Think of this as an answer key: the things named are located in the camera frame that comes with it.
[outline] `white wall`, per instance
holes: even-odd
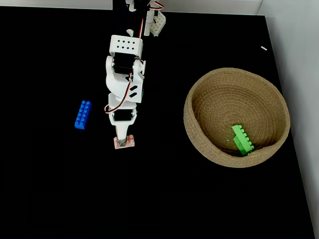
[[[161,0],[161,2],[165,5],[164,11],[257,14],[262,0]],[[112,0],[0,0],[0,5],[112,9]]]
[[[264,0],[259,14],[266,16],[319,238],[319,0]]]

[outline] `blue lego brick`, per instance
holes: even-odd
[[[78,129],[85,129],[88,122],[92,104],[89,101],[82,101],[74,126]]]

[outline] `screw hole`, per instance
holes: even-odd
[[[132,97],[136,96],[137,94],[138,93],[135,92],[135,93],[131,94],[130,97],[132,98]]]
[[[133,91],[133,90],[135,90],[136,88],[137,88],[137,86],[133,86],[133,87],[130,88],[130,91]]]

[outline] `red wire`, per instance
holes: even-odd
[[[120,103],[118,106],[116,106],[114,109],[112,109],[112,110],[110,110],[110,111],[106,111],[106,108],[107,108],[109,105],[106,105],[106,106],[104,107],[104,112],[105,112],[106,114],[109,114],[109,113],[112,113],[112,112],[114,112],[114,111],[117,111],[117,110],[124,104],[125,99],[126,99],[126,97],[128,96],[128,94],[129,94],[129,90],[130,90],[130,87],[131,87],[131,83],[132,83],[132,79],[130,78],[130,82],[129,82],[129,84],[128,84],[128,87],[126,88],[126,92],[125,92],[124,98],[122,99],[121,103]]]
[[[162,10],[163,7],[150,7],[151,10]]]
[[[155,1],[154,3],[157,4],[158,6],[164,7],[164,5],[159,3],[158,1]]]
[[[143,22],[144,22],[144,18],[142,18],[142,22],[141,22],[141,28],[140,28],[140,37],[142,36],[142,28],[143,28]]]

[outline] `white robotic arm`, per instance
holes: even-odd
[[[134,9],[134,0],[126,0],[126,3],[129,4],[130,11],[136,10]],[[148,4],[148,12],[146,19],[142,18],[139,37],[132,37],[132,30],[127,31],[130,33],[130,37],[113,35],[110,44],[111,56],[108,56],[106,60],[106,85],[111,93],[109,93],[109,102],[104,111],[109,114],[111,124],[116,127],[115,148],[127,146],[128,127],[135,122],[137,117],[136,103],[142,102],[146,66],[146,61],[141,59],[143,50],[142,30],[144,30],[146,36],[150,32],[154,36],[158,36],[165,25],[165,17],[159,11],[159,9],[162,9],[162,7],[159,7],[160,3],[148,0],[146,4]],[[124,120],[118,120],[116,115],[120,111],[130,111],[130,116]],[[129,146],[134,146],[132,137],[130,139]]]

